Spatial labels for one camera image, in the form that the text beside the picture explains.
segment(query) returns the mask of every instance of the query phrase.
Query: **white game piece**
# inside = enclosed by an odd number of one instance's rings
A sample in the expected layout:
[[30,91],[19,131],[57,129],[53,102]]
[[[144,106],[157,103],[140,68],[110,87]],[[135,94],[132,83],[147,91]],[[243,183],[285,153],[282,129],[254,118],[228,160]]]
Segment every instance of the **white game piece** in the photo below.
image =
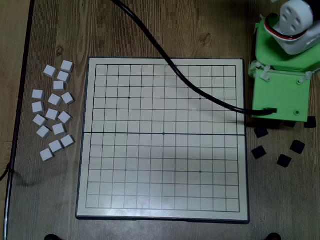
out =
[[45,91],[42,91],[42,90],[36,90],[34,89],[33,92],[32,92],[32,98],[33,99],[41,99],[43,100],[45,98]]
[[61,139],[62,145],[67,148],[75,143],[73,138],[70,135],[67,135]]
[[53,159],[55,156],[52,154],[49,148],[40,152],[41,158],[43,161]]
[[66,113],[65,111],[63,111],[59,116],[58,119],[60,119],[61,122],[63,122],[64,124],[68,124],[70,123],[70,121],[72,120],[72,116],[70,116],[68,113]]
[[74,63],[73,62],[63,60],[63,63],[61,65],[61,70],[62,71],[66,72],[66,73],[71,73],[73,69],[74,69]]
[[48,103],[51,103],[51,104],[53,104],[53,105],[55,105],[57,107],[60,106],[61,102],[62,102],[62,98],[57,96],[57,95],[55,95],[55,94],[53,94],[53,93],[51,94],[51,96],[50,96],[50,98],[48,100]]
[[55,78],[55,76],[57,75],[58,70],[55,69],[53,66],[47,65],[43,71],[43,73],[45,75],[47,75],[50,78]]
[[59,140],[55,140],[55,141],[49,143],[49,147],[54,154],[63,149]]
[[63,94],[61,97],[67,105],[72,104],[75,101],[69,92]]
[[38,124],[40,127],[42,127],[43,125],[45,125],[47,123],[47,119],[45,119],[43,116],[40,116],[39,114],[37,114],[35,116],[35,118],[33,119],[33,122]]
[[57,119],[58,119],[58,114],[59,114],[58,111],[49,108],[48,111],[46,112],[45,117],[46,117],[47,119],[52,119],[52,120],[57,121]]
[[41,101],[32,103],[32,111],[34,114],[40,114],[45,112],[44,103]]
[[63,81],[54,81],[53,82],[53,90],[65,90],[65,82]]
[[43,139],[47,138],[50,133],[51,131],[45,126],[40,127],[40,129],[36,132],[36,134],[38,134]]
[[70,74],[64,71],[60,71],[56,79],[58,79],[59,81],[63,81],[67,84],[70,80]]
[[53,125],[52,129],[53,129],[54,135],[61,135],[66,132],[62,123],[59,123],[57,125]]

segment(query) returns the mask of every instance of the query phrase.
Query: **red wire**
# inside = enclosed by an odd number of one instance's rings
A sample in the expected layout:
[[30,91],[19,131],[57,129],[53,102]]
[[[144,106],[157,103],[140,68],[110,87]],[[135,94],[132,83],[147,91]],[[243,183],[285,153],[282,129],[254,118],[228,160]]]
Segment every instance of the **red wire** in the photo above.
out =
[[277,17],[278,15],[275,13],[271,13],[270,15],[268,15],[264,21],[264,26],[266,27],[266,29],[268,29],[268,31],[270,31],[272,34],[276,35],[277,37],[281,38],[281,39],[285,39],[285,40],[297,40],[299,38],[301,38],[303,35],[306,34],[307,30],[303,31],[302,33],[299,33],[297,35],[294,36],[287,36],[287,35],[283,35],[280,32],[276,31],[274,28],[272,28],[269,24],[269,19],[271,17]]

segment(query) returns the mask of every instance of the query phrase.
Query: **wood grain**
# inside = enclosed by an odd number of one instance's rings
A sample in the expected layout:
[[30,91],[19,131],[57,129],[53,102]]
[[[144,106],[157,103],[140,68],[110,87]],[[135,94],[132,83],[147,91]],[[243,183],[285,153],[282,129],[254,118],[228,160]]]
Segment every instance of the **wood grain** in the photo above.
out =
[[13,140],[29,5],[30,0],[0,0],[1,142]]
[[[7,164],[10,162],[11,146],[12,143],[10,141],[0,141],[0,176],[5,172]],[[7,180],[8,174],[0,181],[0,239],[2,239],[4,230]]]
[[[259,14],[277,12],[280,4],[265,0],[126,0],[171,57],[244,58],[251,55]],[[49,233],[66,240],[110,239],[264,239],[278,232],[283,239],[320,238],[319,128],[270,129],[257,139],[247,130],[250,223],[211,224],[183,221],[77,220],[76,199],[81,153],[88,57],[159,57],[138,27],[110,1],[64,0],[35,3],[28,72],[15,162],[9,239],[42,239]],[[32,89],[44,89],[52,79],[46,64],[59,68],[75,63],[67,91],[76,99],[57,108],[73,116],[68,132],[76,140],[55,159],[42,162],[39,151],[57,137],[42,140],[32,124]],[[252,81],[247,79],[247,105]],[[320,118],[319,79],[312,82],[310,114]],[[302,155],[289,151],[293,140],[306,143]],[[267,155],[254,160],[250,151],[263,145]],[[293,158],[289,168],[277,165],[280,154]]]

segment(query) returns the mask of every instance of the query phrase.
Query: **board grid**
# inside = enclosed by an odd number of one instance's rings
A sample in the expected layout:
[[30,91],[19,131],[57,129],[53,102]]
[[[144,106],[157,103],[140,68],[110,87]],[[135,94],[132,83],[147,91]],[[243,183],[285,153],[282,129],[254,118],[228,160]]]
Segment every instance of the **board grid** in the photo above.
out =
[[[243,107],[242,60],[175,61],[196,87]],[[88,71],[78,217],[248,220],[243,116],[163,59],[91,58]]]

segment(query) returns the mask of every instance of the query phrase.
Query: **black wire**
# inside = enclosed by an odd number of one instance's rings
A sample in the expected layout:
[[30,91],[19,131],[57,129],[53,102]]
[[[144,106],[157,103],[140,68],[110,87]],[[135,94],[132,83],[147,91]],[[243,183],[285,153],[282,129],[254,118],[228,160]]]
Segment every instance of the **black wire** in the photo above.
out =
[[277,110],[274,108],[268,108],[264,110],[251,110],[251,109],[242,109],[238,108],[236,106],[232,106],[230,104],[227,104],[207,93],[197,88],[195,85],[193,85],[176,67],[176,65],[172,62],[170,57],[166,54],[166,52],[162,49],[162,47],[159,45],[157,40],[152,36],[152,34],[149,32],[147,27],[142,23],[142,21],[121,1],[119,0],[111,0],[114,4],[116,4],[119,8],[121,8],[126,14],[132,18],[135,23],[139,26],[139,28],[143,31],[143,33],[146,35],[146,37],[150,40],[150,42],[154,45],[154,47],[158,50],[158,52],[161,54],[161,56],[164,58],[164,60],[169,64],[169,66],[172,68],[172,70],[177,74],[177,76],[193,91],[195,91],[197,94],[201,95],[202,97],[209,99],[210,101],[214,102],[215,104],[218,104],[226,109],[229,109],[231,111],[240,113],[240,114],[246,114],[246,115],[270,115],[273,113],[276,113]]
[[5,178],[5,176],[7,175],[7,173],[9,172],[10,169],[10,162],[8,163],[8,165],[6,166],[6,169],[4,171],[4,173],[2,174],[2,176],[0,176],[0,182]]

